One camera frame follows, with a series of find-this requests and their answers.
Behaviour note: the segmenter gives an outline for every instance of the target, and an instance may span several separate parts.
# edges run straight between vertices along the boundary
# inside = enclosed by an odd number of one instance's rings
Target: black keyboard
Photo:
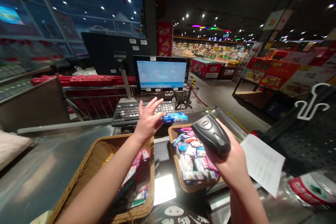
[[[124,122],[139,119],[139,103],[140,102],[130,102],[130,103],[118,103],[113,116],[113,122]],[[149,101],[144,101],[142,108],[144,109]],[[156,109],[154,114],[157,112],[164,113],[174,113],[175,104],[172,101],[163,101]]]

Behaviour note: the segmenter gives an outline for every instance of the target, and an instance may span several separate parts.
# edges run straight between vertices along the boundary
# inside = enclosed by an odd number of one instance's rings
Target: floor
[[[199,87],[197,96],[205,104],[219,107],[244,130],[251,132],[255,129],[265,132],[275,123],[273,119],[265,116],[255,107],[239,98],[236,100],[232,96],[237,85],[236,82],[232,80],[203,79],[192,72],[189,73],[189,76],[195,78],[196,85]],[[239,91],[252,90],[253,87],[250,83],[241,83]]]

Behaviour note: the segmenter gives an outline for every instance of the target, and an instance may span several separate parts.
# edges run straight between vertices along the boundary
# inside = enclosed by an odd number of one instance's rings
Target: supermarket aisle
[[[243,125],[247,131],[261,130],[265,132],[270,128],[273,121],[263,121],[254,113],[258,113],[254,108],[250,108],[252,112],[240,105],[237,100],[234,99],[232,93],[235,89],[236,82],[231,80],[217,80],[217,79],[202,79],[189,72],[189,76],[193,76],[196,80],[196,85],[199,87],[198,97],[206,103],[208,106],[218,106],[223,112],[229,113],[234,117],[241,125]],[[243,91],[251,90],[253,86],[249,83],[242,83],[239,86],[239,90]]]

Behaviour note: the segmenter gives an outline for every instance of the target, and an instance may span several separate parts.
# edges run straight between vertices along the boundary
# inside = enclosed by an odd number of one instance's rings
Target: ceiling
[[[321,39],[336,26],[336,5],[328,8],[330,4],[336,4],[336,0],[295,1],[294,13],[276,39],[282,36],[288,36],[288,40]],[[278,2],[279,0],[166,0],[165,13],[160,20],[179,23],[174,27],[176,34],[221,37],[226,32],[200,31],[199,28],[192,27],[216,25],[231,30],[230,37],[258,40],[262,33],[260,26],[266,22]]]

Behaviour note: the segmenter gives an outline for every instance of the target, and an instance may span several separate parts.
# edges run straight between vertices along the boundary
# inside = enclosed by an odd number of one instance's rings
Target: barcode scanner
[[[194,122],[191,128],[198,139],[218,156],[226,156],[231,150],[231,142],[224,129],[211,116],[206,115]]]

